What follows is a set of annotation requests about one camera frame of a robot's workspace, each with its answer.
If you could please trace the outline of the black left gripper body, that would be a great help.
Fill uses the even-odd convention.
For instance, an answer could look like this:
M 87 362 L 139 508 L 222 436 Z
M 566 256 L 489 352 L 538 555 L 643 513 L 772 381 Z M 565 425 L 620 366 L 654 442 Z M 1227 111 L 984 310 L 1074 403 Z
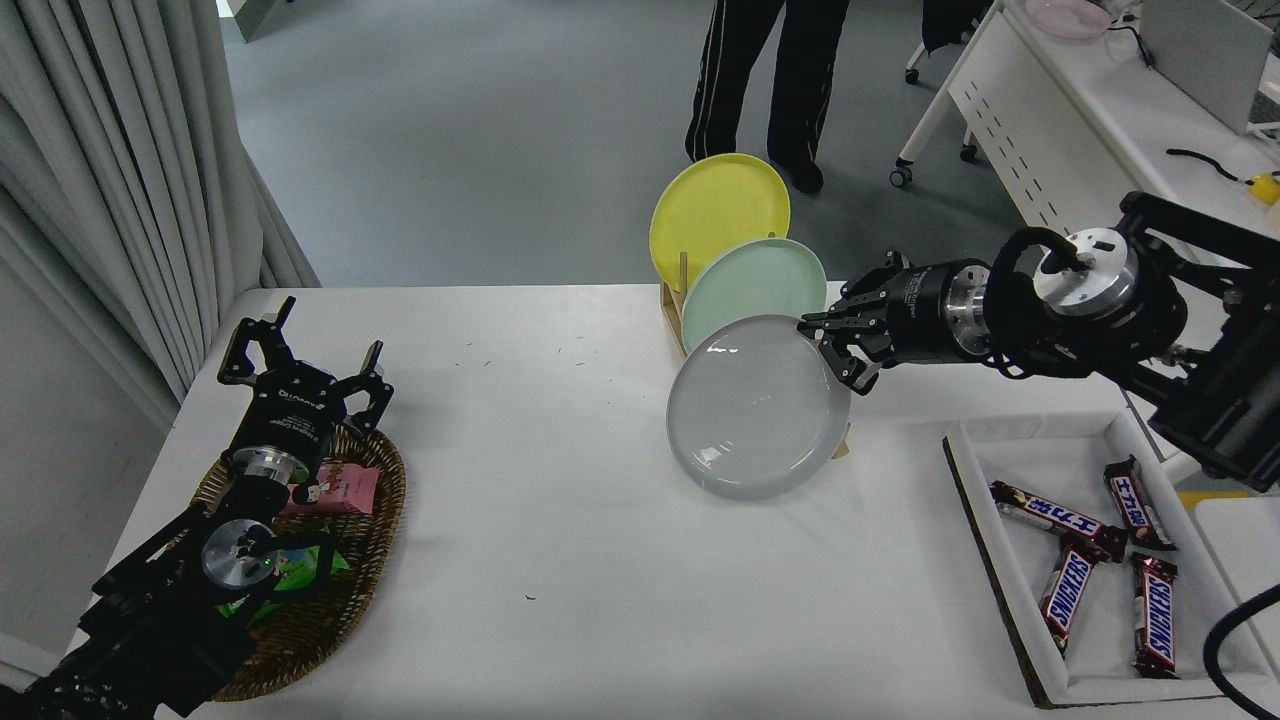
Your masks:
M 317 469 L 346 416 L 338 407 L 337 383 L 334 375 L 306 363 L 260 373 L 232 437 L 232 452 L 269 448 Z

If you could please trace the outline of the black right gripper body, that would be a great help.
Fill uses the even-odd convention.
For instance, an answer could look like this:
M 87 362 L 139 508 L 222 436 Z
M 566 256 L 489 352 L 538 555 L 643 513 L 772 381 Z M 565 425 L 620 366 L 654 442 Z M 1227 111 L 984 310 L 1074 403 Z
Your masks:
M 908 268 L 888 286 L 888 337 L 897 363 L 954 363 L 945 322 L 952 272 L 947 265 Z

